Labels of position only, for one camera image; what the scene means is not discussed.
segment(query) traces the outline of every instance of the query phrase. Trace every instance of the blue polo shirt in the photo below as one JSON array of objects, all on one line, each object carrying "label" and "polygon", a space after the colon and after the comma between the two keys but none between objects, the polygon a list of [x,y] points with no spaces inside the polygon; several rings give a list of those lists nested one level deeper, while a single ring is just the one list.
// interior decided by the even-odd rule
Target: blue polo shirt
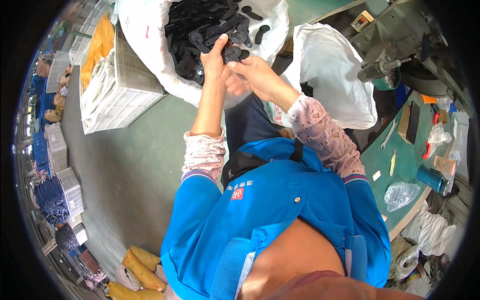
[{"label": "blue polo shirt", "polygon": [[177,191],[160,255],[179,297],[234,300],[255,258],[298,217],[332,243],[345,274],[385,285],[390,239],[365,176],[340,178],[306,146],[301,162],[289,160],[295,146],[286,138],[239,150],[269,162],[223,194],[203,171],[185,174]]}]

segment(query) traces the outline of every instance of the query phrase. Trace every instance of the blue thermos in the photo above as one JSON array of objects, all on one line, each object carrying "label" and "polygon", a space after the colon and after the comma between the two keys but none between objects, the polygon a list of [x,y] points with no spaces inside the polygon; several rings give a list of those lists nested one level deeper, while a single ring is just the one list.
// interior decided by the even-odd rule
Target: blue thermos
[{"label": "blue thermos", "polygon": [[425,165],[420,165],[417,171],[417,179],[443,196],[448,193],[447,186],[450,182],[437,170],[429,169]]}]

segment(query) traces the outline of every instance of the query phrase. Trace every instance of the concrete floor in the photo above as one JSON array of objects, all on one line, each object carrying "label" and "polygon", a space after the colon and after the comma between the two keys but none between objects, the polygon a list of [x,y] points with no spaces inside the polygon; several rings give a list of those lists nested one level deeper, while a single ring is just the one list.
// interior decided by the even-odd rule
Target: concrete floor
[{"label": "concrete floor", "polygon": [[61,123],[82,185],[85,244],[113,278],[130,245],[160,253],[182,175],[183,133],[197,109],[169,96],[128,128],[84,135],[78,76],[75,67]]}]

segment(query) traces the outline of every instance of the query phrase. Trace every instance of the floral arm sleeve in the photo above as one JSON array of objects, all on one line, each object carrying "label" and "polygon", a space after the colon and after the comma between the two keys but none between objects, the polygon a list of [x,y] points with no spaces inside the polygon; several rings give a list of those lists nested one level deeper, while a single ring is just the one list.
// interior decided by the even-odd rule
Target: floral arm sleeve
[{"label": "floral arm sleeve", "polygon": [[341,178],[365,175],[357,147],[320,102],[300,95],[288,110],[288,119],[295,136],[317,153],[325,168],[331,168]]},{"label": "floral arm sleeve", "polygon": [[191,135],[191,132],[188,131],[183,135],[183,139],[187,144],[187,149],[185,163],[181,168],[182,178],[191,171],[200,170],[208,173],[216,182],[223,167],[225,130],[222,128],[220,136],[216,138],[205,134]]}]

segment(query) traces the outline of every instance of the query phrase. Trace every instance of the woman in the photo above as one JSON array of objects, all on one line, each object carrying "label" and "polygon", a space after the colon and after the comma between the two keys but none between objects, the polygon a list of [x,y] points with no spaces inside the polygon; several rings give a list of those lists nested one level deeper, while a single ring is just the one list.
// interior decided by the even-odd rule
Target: woman
[{"label": "woman", "polygon": [[[201,55],[205,83],[161,249],[171,287],[184,300],[396,293],[374,288],[386,282],[390,240],[354,143],[261,58],[224,65],[227,39]],[[222,194],[225,94],[246,89],[254,94],[225,111]],[[257,96],[288,113],[296,141],[280,136]]]}]

